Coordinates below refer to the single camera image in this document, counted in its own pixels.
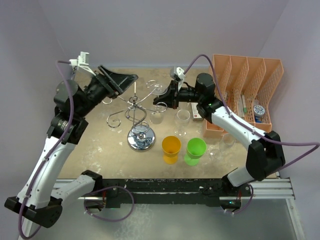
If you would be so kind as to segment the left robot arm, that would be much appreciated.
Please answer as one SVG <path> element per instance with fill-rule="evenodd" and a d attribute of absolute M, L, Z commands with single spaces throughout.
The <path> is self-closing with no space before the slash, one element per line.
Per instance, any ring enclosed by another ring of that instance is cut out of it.
<path fill-rule="evenodd" d="M 71 79 L 56 87 L 54 117 L 51 120 L 40 158 L 29 180 L 17 196 L 8 197 L 4 206 L 41 227 L 52 227 L 63 208 L 77 198 L 103 191 L 103 177 L 86 170 L 61 190 L 55 182 L 69 155 L 88 126 L 86 115 L 105 98 L 115 99 L 138 79 L 136 74 L 117 73 L 98 67 L 87 86 Z"/>

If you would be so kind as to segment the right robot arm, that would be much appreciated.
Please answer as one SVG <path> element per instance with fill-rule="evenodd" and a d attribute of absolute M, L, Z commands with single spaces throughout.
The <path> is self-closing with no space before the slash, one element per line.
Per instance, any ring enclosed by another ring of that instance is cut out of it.
<path fill-rule="evenodd" d="M 238 140 L 247 150 L 245 166 L 236 168 L 222 178 L 222 190 L 228 196 L 235 195 L 240 186 L 252 181 L 262 181 L 284 166 L 285 157 L 281 145 L 275 144 L 280 136 L 265 132 L 238 117 L 215 96 L 216 85 L 208 73 L 200 73 L 193 87 L 178 87 L 172 80 L 166 93 L 153 100 L 154 105 L 176 109 L 180 103 L 196 103 L 200 116 Z"/>

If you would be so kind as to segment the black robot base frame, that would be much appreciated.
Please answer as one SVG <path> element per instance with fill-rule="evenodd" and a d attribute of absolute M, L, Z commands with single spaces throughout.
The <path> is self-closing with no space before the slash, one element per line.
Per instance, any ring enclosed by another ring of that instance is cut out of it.
<path fill-rule="evenodd" d="M 231 186 L 219 178 L 152 178 L 107 179 L 84 195 L 86 200 L 105 200 L 106 208 L 122 204 L 205 205 L 207 207 L 240 208 L 241 197 L 249 197 L 251 190 L 245 183 Z"/>

